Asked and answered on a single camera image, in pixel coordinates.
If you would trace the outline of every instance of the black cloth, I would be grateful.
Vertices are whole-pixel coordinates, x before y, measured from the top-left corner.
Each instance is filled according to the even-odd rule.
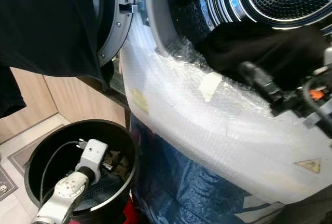
[[[0,66],[0,118],[7,117],[26,105],[8,67]]]
[[[50,76],[89,75],[108,87],[114,68],[111,62],[105,74],[100,69],[92,0],[0,0],[0,9],[1,66]],[[5,90],[15,89],[1,86],[1,94]]]
[[[219,25],[196,45],[210,67],[240,82],[243,61],[252,61],[274,77],[284,90],[297,87],[300,80],[323,66],[328,43],[312,26],[281,31],[254,22]]]

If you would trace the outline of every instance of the warning label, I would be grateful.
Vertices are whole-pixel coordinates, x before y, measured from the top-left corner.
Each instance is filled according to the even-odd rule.
[[[301,161],[301,162],[296,162],[297,165],[300,165],[301,167],[313,171],[317,174],[321,172],[321,159],[311,159],[311,160],[306,160],[306,161]]]

